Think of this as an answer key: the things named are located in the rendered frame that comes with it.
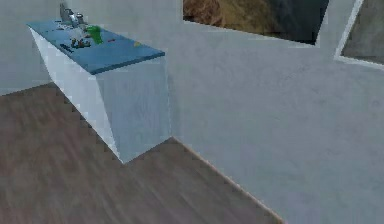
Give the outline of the white framed window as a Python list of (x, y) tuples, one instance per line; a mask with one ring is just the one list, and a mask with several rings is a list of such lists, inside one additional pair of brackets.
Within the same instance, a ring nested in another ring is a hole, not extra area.
[(384, 71), (384, 0), (356, 0), (334, 59)]

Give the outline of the white cabinet with blue top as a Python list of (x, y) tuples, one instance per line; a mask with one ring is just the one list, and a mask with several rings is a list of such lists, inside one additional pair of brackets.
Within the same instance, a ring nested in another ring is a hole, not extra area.
[(80, 32), (59, 20), (28, 27), (52, 81), (121, 162), (171, 136), (163, 51), (142, 43), (134, 47), (137, 41), (105, 29), (102, 44), (89, 39), (90, 47), (75, 49), (71, 40)]

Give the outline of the grey metal tap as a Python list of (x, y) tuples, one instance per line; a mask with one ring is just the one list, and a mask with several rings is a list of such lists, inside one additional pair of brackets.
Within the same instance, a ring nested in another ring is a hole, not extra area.
[(63, 23), (71, 25), (72, 27), (79, 27), (85, 24), (84, 16), (81, 13), (75, 13), (72, 9), (68, 8), (65, 3), (61, 3), (59, 9)]

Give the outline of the small dark multicoloured object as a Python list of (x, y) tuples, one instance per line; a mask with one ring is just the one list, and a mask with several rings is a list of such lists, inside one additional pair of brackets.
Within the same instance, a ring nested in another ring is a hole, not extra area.
[(91, 46), (90, 42), (84, 41), (83, 39), (80, 39), (80, 40), (72, 39), (71, 40), (71, 47), (75, 48), (75, 49), (86, 48), (86, 47), (90, 47), (90, 46)]

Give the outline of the brown and black framed picture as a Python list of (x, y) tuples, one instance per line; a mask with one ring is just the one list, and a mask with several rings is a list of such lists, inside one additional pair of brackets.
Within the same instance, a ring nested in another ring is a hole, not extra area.
[(183, 0), (183, 20), (315, 45), (329, 0)]

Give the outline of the green bottle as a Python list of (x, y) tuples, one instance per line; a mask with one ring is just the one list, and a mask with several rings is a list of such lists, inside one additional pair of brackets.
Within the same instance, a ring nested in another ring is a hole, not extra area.
[(86, 28), (86, 32), (93, 39), (96, 44), (102, 44), (101, 28), (99, 26), (89, 26)]

